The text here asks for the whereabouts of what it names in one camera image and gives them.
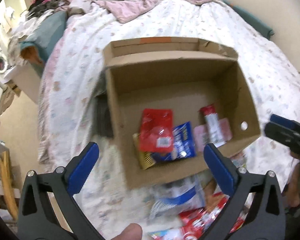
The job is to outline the person's thumb tip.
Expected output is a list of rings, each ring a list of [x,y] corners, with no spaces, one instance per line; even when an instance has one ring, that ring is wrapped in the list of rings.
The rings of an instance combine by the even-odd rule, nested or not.
[[[142,227],[139,224],[129,224],[119,235],[111,240],[142,240]]]

